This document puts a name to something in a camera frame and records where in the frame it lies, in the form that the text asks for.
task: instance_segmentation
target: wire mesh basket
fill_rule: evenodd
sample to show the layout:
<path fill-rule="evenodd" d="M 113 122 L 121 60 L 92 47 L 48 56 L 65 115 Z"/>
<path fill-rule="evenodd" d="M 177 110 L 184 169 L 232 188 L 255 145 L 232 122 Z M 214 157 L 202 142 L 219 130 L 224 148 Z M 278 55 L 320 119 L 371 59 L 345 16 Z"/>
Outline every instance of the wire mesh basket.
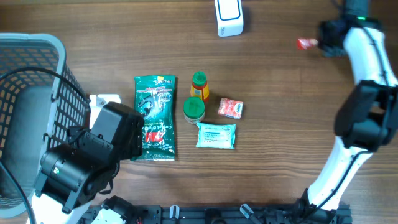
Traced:
<path fill-rule="evenodd" d="M 66 51 L 48 34 L 0 34 L 0 74 L 21 67 L 43 67 L 62 74 L 82 92 L 66 65 Z M 29 201 L 43 153 L 65 143 L 69 126 L 85 123 L 88 104 L 70 86 L 43 72 L 19 72 L 0 80 L 0 158 Z M 25 206 L 0 171 L 0 217 Z"/>

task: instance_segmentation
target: green jar lid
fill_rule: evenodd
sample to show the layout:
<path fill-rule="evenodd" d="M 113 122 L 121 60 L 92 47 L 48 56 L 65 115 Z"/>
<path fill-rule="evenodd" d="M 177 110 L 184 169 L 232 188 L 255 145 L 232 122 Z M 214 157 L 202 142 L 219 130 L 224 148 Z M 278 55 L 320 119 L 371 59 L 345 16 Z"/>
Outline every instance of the green jar lid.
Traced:
<path fill-rule="evenodd" d="M 193 74 L 192 82 L 197 86 L 203 86 L 207 82 L 206 74 L 204 72 L 196 72 Z"/>
<path fill-rule="evenodd" d="M 189 97 L 184 103 L 184 114 L 191 119 L 198 119 L 205 113 L 205 102 L 198 97 Z"/>

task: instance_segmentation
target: wet wipes pack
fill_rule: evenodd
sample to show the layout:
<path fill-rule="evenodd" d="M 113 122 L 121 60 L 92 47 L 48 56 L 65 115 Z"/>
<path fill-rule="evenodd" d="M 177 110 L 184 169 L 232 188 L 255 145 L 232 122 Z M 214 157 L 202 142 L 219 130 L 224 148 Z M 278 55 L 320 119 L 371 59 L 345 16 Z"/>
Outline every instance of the wet wipes pack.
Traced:
<path fill-rule="evenodd" d="M 236 124 L 213 125 L 197 123 L 199 138 L 197 147 L 234 149 Z"/>

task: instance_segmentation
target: wooden table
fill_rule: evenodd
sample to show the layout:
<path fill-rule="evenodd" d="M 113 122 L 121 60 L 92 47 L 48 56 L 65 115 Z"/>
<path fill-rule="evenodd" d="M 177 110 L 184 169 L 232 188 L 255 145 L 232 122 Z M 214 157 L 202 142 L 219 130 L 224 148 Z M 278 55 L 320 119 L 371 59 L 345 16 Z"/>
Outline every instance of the wooden table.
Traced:
<path fill-rule="evenodd" d="M 395 71 L 397 7 L 373 1 L 371 9 L 385 25 Z M 299 51 L 295 42 L 315 37 L 318 23 L 338 12 L 313 0 L 247 0 L 243 8 L 244 33 L 224 39 L 212 1 L 0 6 L 0 31 L 56 35 L 87 93 L 118 93 L 129 106 L 135 76 L 178 77 L 177 160 L 124 161 L 112 195 L 134 205 L 292 203 L 323 168 L 335 114 L 353 89 L 347 57 Z M 238 125 L 234 151 L 195 147 L 198 128 L 184 120 L 182 106 L 199 70 L 211 91 L 205 121 Z M 244 101 L 241 120 L 216 114 L 221 96 Z M 348 186 L 342 201 L 351 204 L 354 223 L 398 222 L 397 146 L 382 147 Z"/>

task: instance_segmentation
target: green chip bag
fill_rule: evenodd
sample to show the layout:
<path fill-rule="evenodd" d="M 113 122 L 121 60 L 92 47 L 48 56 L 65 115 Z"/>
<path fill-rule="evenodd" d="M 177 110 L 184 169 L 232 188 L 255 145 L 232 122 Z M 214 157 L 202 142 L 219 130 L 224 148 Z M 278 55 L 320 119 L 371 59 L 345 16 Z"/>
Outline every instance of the green chip bag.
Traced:
<path fill-rule="evenodd" d="M 132 160 L 175 160 L 173 103 L 175 75 L 135 77 L 134 108 L 144 116 L 142 156 Z"/>

